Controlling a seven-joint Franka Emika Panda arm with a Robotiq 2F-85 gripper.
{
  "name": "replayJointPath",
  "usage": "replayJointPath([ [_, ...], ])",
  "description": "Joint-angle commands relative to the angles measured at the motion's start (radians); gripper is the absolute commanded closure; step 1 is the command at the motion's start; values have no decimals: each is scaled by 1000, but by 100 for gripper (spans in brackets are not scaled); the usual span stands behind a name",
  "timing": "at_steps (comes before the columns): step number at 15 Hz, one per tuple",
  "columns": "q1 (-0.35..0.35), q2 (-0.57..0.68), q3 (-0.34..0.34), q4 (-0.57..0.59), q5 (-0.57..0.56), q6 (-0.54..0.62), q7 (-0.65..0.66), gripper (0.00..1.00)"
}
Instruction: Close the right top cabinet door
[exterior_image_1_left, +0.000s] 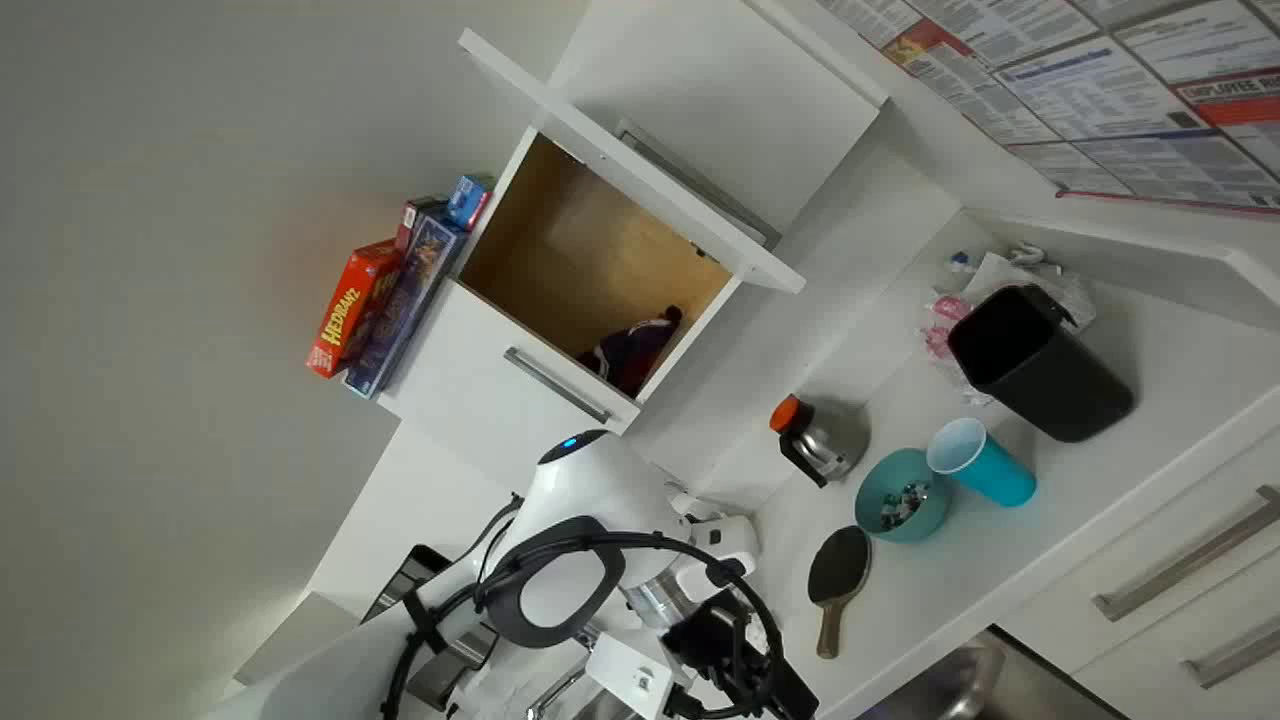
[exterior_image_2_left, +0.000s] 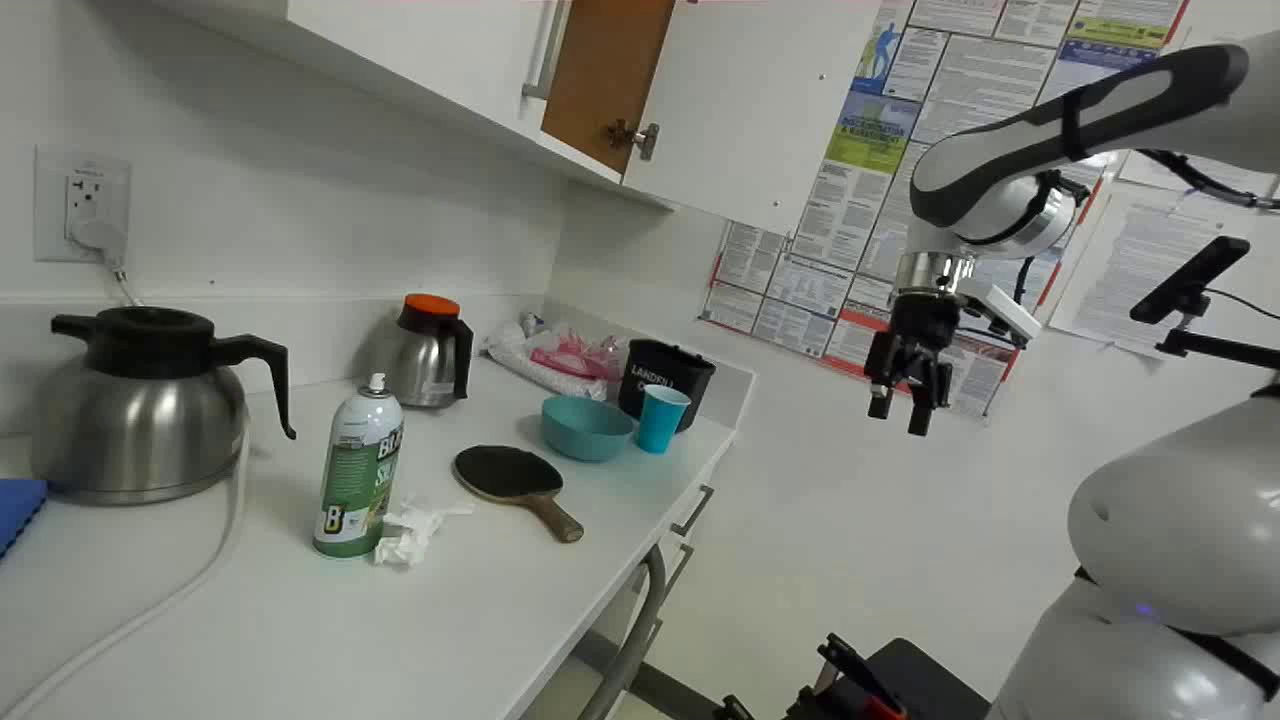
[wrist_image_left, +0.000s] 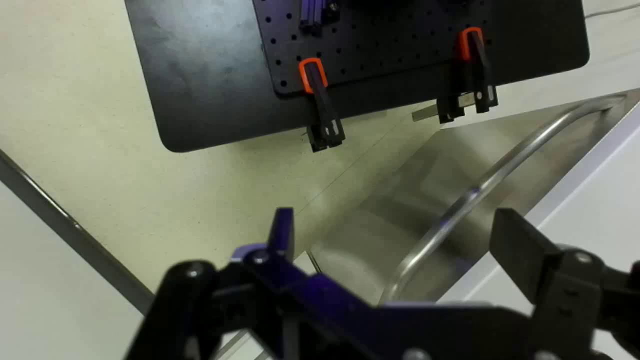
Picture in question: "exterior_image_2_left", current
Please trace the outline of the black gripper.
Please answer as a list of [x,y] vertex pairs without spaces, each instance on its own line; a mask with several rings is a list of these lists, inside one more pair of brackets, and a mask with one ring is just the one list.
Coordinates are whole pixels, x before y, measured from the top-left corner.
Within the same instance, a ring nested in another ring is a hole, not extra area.
[[951,347],[959,330],[959,305],[938,294],[906,294],[891,301],[890,324],[873,335],[867,379],[873,379],[873,422],[890,422],[891,389],[913,389],[910,431],[927,437],[938,402],[951,389]]

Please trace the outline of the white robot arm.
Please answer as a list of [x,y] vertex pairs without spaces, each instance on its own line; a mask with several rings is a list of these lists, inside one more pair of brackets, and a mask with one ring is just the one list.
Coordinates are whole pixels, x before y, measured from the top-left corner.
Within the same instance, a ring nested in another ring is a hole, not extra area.
[[[873,402],[948,405],[944,347],[972,313],[1038,319],[972,279],[986,258],[1053,247],[1076,202],[1061,174],[1143,152],[1184,176],[1275,165],[1280,31],[1159,52],[919,152]],[[988,720],[1265,720],[1280,684],[1280,393],[1257,383],[1087,472],[1068,501],[1076,571],[1044,609]]]

